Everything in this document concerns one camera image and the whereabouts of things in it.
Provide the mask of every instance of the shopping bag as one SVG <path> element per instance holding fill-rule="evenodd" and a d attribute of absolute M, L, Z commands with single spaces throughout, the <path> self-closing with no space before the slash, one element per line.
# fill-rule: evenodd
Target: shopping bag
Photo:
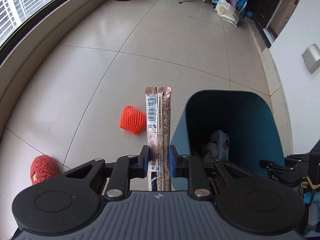
<path fill-rule="evenodd" d="M 246 7 L 247 2 L 244 3 L 240 11 L 237 11 L 227 0 L 212 0 L 213 3 L 216 3 L 216 11 L 218 16 L 221 19 L 231 23 L 233 26 L 237 27 L 239 21 L 239 13 Z"/>

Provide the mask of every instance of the tile floor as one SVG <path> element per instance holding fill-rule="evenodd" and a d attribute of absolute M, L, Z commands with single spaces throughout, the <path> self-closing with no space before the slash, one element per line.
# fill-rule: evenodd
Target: tile floor
<path fill-rule="evenodd" d="M 271 106 L 260 58 L 244 21 L 221 20 L 202 0 L 108 0 L 52 51 L 20 97 L 0 144 L 0 240 L 17 228 L 15 195 L 30 186 L 34 157 L 60 171 L 95 157 L 137 154 L 146 132 L 118 127 L 126 105 L 145 109 L 144 89 L 172 87 L 174 133 L 188 98 L 203 89 L 246 90 Z M 132 189 L 147 189 L 135 179 Z"/>

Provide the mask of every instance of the white plastic wrapper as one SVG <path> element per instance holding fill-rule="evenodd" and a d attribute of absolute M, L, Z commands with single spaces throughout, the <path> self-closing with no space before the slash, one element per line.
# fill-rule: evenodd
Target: white plastic wrapper
<path fill-rule="evenodd" d="M 150 147 L 148 168 L 149 191 L 170 191 L 168 163 L 170 142 L 170 87 L 149 87 L 145 90 L 147 138 Z"/>

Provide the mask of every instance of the wall socket cover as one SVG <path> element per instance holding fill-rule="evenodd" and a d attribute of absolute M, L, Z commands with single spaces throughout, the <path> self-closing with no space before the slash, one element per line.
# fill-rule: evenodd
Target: wall socket cover
<path fill-rule="evenodd" d="M 320 66 L 320 49 L 316 44 L 310 45 L 302 54 L 304 63 L 311 73 Z"/>

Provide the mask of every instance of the white wall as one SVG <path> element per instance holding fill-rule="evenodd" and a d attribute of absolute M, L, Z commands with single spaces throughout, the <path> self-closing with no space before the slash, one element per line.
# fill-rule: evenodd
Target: white wall
<path fill-rule="evenodd" d="M 320 47 L 319 0 L 300 0 L 270 48 L 287 101 L 293 153 L 306 153 L 320 139 L 320 68 L 309 72 L 301 54 Z"/>

